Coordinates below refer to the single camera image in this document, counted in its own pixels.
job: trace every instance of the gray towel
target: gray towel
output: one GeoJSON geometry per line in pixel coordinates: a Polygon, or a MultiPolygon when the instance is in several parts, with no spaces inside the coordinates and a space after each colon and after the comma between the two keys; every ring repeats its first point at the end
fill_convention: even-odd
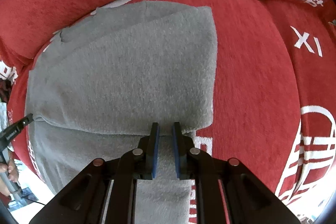
{"type": "Polygon", "coordinates": [[[171,126],[212,123],[216,54],[209,7],[143,1],[61,30],[30,72],[26,98],[47,185],[57,193],[94,158],[135,148],[158,122],[159,175],[139,183],[136,224],[186,223],[190,182],[176,180],[171,126]]]}

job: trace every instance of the fabric texture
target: fabric texture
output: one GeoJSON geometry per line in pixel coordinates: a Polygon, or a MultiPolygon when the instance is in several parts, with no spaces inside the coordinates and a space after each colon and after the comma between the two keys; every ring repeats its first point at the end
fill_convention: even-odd
{"type": "MultiPolygon", "coordinates": [[[[23,117],[28,71],[53,32],[111,1],[0,0],[0,57],[19,75],[8,104],[10,121],[23,117]]],[[[307,106],[316,105],[336,116],[334,80],[327,73],[333,73],[334,67],[327,52],[334,51],[336,42],[335,26],[328,23],[336,18],[335,4],[332,0],[164,1],[209,6],[213,11],[218,35],[214,122],[197,131],[195,145],[220,159],[239,158],[294,213],[302,215],[307,208],[304,202],[312,201],[313,187],[322,184],[320,177],[330,170],[325,161],[331,162],[335,154],[330,115],[305,112],[307,106]]],[[[39,174],[26,132],[13,146],[39,174]]],[[[194,223],[194,186],[189,216],[194,223]]]]}
{"type": "Polygon", "coordinates": [[[30,72],[26,114],[102,134],[209,126],[217,57],[211,9],[145,1],[59,32],[30,72]]]}
{"type": "MultiPolygon", "coordinates": [[[[34,122],[30,137],[48,187],[59,192],[93,159],[113,160],[138,145],[139,135],[92,134],[34,122]]],[[[161,136],[157,177],[138,181],[135,223],[187,223],[191,181],[176,178],[171,136],[161,136]]]]}
{"type": "Polygon", "coordinates": [[[93,159],[121,157],[159,122],[158,176],[139,181],[135,222],[186,223],[191,181],[176,177],[171,127],[180,121],[194,139],[212,123],[216,56],[209,7],[143,1],[59,32],[30,72],[26,99],[48,187],[58,193],[93,159]]]}

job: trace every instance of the white floor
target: white floor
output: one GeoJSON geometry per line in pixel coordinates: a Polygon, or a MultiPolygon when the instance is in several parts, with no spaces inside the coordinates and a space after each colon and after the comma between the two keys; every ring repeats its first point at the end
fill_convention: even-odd
{"type": "MultiPolygon", "coordinates": [[[[21,188],[29,187],[38,201],[47,204],[53,197],[53,193],[32,171],[26,166],[20,166],[19,182],[21,188]]],[[[43,208],[43,205],[31,203],[25,207],[19,208],[12,213],[19,224],[28,224],[31,219],[43,208]]]]}

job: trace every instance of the person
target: person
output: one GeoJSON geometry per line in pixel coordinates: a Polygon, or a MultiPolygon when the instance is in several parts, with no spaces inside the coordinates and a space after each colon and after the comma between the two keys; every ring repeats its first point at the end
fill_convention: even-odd
{"type": "MultiPolygon", "coordinates": [[[[14,156],[11,151],[9,151],[9,163],[7,164],[0,164],[0,173],[8,171],[8,178],[12,182],[18,182],[19,179],[19,171],[18,168],[14,162],[14,156]]],[[[10,197],[10,191],[8,190],[7,186],[3,182],[3,180],[0,178],[0,200],[4,203],[4,205],[7,207],[9,202],[11,201],[10,197]]]]}

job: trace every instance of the blue gripper pad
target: blue gripper pad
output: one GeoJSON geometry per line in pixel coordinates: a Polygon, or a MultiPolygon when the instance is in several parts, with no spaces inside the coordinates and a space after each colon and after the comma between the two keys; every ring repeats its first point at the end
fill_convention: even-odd
{"type": "Polygon", "coordinates": [[[160,138],[160,127],[158,125],[155,133],[155,145],[153,154],[153,169],[152,169],[153,179],[156,177],[156,169],[158,165],[159,138],[160,138]]]}
{"type": "Polygon", "coordinates": [[[181,175],[181,168],[180,168],[180,157],[179,157],[179,150],[177,148],[177,136],[175,131],[175,125],[172,126],[172,133],[173,133],[173,150],[174,150],[174,158],[175,158],[175,170],[177,174],[177,178],[180,178],[181,175]]]}

